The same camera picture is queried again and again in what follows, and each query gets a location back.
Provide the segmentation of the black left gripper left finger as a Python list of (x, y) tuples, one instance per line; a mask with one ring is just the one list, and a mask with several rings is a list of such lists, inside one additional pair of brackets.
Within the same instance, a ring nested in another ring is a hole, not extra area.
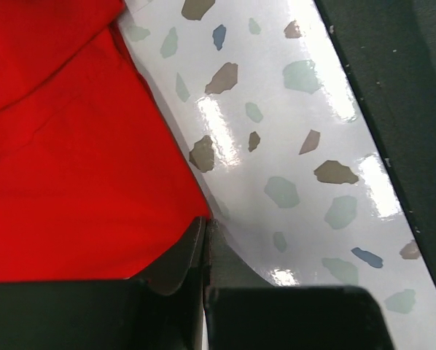
[(200, 349), (205, 233), (129, 279), (0, 283), (0, 349)]

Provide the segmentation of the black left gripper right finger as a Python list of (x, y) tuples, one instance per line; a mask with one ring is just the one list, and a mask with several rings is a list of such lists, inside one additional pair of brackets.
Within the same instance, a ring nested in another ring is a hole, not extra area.
[(370, 293), (343, 285), (276, 287), (206, 226), (204, 311), (210, 349), (392, 349)]

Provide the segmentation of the red t shirt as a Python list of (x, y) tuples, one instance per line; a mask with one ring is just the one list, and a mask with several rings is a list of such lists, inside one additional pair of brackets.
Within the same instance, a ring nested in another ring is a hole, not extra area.
[(0, 1), (0, 282), (121, 279), (210, 211), (122, 1)]

